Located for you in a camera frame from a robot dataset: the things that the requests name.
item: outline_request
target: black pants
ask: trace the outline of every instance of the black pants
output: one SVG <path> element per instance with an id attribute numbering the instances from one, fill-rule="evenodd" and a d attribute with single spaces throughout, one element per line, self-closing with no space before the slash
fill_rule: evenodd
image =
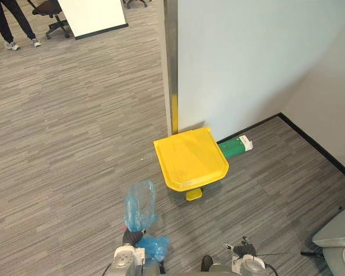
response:
<path id="1" fill-rule="evenodd" d="M 13 16 L 16 18 L 20 27 L 28 36 L 28 38 L 36 38 L 28 23 L 28 20 L 25 18 L 16 0 L 0 0 L 0 33 L 2 37 L 9 43 L 13 42 L 14 40 L 13 35 L 11 34 L 12 32 L 9 29 L 9 25 L 7 24 L 1 3 L 3 3 L 6 6 L 6 8 L 13 14 Z"/>

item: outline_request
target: person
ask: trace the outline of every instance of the person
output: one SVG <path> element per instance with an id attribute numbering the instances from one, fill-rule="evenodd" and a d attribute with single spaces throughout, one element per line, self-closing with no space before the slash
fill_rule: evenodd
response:
<path id="1" fill-rule="evenodd" d="M 38 39 L 36 39 L 36 35 L 33 33 L 32 28 L 30 27 L 28 20 L 25 18 L 17 1 L 16 0 L 0 0 L 0 33 L 5 40 L 4 42 L 5 48 L 15 51 L 19 49 L 19 45 L 14 42 L 14 37 L 11 34 L 12 32 L 9 29 L 9 25 L 6 21 L 6 17 L 4 15 L 4 11 L 1 6 L 1 3 L 3 3 L 6 6 L 6 8 L 12 13 L 12 15 L 16 18 L 22 30 L 25 32 L 28 38 L 31 39 L 33 45 L 35 47 L 40 46 L 41 42 L 39 42 Z"/>

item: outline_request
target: black cable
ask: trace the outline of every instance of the black cable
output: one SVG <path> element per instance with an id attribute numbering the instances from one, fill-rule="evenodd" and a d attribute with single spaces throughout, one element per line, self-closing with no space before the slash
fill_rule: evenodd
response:
<path id="1" fill-rule="evenodd" d="M 309 258 L 315 258 L 315 259 L 321 259 L 321 260 L 324 260 L 323 257 L 317 257 L 317 256 L 310 256 Z"/>
<path id="2" fill-rule="evenodd" d="M 108 269 L 109 269 L 109 267 L 111 266 L 111 264 L 112 264 L 112 263 L 110 263 L 110 264 L 106 267 L 105 271 L 102 273 L 102 276 L 105 276 L 105 275 L 106 275 L 106 272 L 108 271 Z"/>
<path id="3" fill-rule="evenodd" d="M 309 258 L 324 259 L 324 255 L 321 253 L 301 251 L 300 255 L 305 256 L 305 257 L 309 257 Z"/>
<path id="4" fill-rule="evenodd" d="M 258 256 L 275 256 L 275 255 L 285 255 L 285 254 L 291 254 L 291 253 L 274 253 L 274 254 L 260 254 Z"/>
<path id="5" fill-rule="evenodd" d="M 276 269 L 275 269 L 272 265 L 270 265 L 270 264 L 268 264 L 268 263 L 265 263 L 264 266 L 265 266 L 265 267 L 271 268 L 272 271 L 275 272 L 275 275 L 278 276 Z"/>

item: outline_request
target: gray carpet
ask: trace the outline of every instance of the gray carpet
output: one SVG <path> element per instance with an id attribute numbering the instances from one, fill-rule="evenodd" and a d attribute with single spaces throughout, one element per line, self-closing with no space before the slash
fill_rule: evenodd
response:
<path id="1" fill-rule="evenodd" d="M 128 28 L 75 41 L 24 12 L 34 49 L 8 16 L 18 52 L 0 38 L 0 275 L 101 275 L 120 245 L 123 196 L 156 185 L 167 272 L 229 263 L 223 242 L 249 236 L 280 275 L 331 275 L 311 236 L 345 208 L 345 177 L 279 118 L 246 134 L 254 149 L 186 202 L 169 191 L 152 141 L 166 136 L 156 1 L 126 11 Z"/>

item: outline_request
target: yellow trash bin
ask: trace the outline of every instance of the yellow trash bin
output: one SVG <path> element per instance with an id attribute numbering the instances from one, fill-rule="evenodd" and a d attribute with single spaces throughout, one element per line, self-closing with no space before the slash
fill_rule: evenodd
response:
<path id="1" fill-rule="evenodd" d="M 166 186 L 187 191 L 186 199 L 202 197 L 202 187 L 225 177 L 229 169 L 209 128 L 154 141 Z"/>

